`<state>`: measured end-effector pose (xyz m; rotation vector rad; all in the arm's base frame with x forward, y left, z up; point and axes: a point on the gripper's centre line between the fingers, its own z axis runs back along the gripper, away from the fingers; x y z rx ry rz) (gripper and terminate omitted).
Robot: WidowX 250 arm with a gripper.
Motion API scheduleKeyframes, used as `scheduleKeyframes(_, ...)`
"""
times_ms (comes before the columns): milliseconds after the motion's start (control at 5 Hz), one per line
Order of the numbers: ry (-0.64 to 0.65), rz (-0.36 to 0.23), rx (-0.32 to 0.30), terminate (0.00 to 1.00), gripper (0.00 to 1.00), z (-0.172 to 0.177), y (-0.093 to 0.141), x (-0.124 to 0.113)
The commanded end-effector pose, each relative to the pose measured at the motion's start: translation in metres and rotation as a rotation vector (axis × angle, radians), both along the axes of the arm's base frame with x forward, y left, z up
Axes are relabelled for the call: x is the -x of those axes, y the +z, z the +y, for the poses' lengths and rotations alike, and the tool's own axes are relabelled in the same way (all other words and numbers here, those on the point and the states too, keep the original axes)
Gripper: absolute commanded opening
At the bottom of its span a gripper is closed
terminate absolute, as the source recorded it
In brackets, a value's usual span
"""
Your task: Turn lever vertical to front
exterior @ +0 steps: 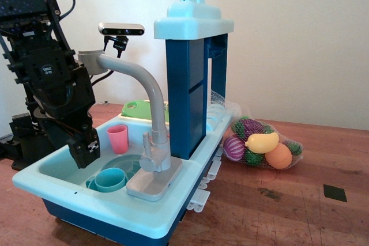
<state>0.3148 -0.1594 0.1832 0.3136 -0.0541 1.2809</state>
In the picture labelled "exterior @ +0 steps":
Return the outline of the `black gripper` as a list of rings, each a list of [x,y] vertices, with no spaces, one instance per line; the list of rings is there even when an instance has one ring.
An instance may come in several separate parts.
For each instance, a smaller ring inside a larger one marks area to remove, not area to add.
[[[53,145],[68,144],[79,169],[100,158],[100,141],[88,115],[95,103],[87,69],[30,66],[28,87],[48,118],[42,123]]]

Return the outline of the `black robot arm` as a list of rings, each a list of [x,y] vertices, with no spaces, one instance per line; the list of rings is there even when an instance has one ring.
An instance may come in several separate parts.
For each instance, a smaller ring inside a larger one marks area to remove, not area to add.
[[[31,164],[68,145],[79,168],[100,157],[89,114],[95,103],[86,67],[79,64],[60,25],[56,0],[1,0],[1,46],[8,69],[26,92],[28,113],[11,122]]]

